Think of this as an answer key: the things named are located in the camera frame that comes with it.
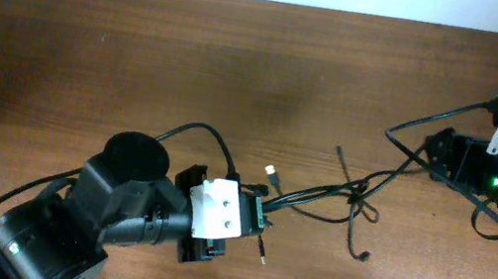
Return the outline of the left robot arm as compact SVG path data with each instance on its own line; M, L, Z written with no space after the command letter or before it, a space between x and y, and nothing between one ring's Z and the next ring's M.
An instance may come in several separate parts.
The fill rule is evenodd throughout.
M158 138L110 137L81 168L42 180L43 191L0 218L0 279L98 279L109 245L174 242L179 262L209 261L244 231L238 174L194 165L169 178Z

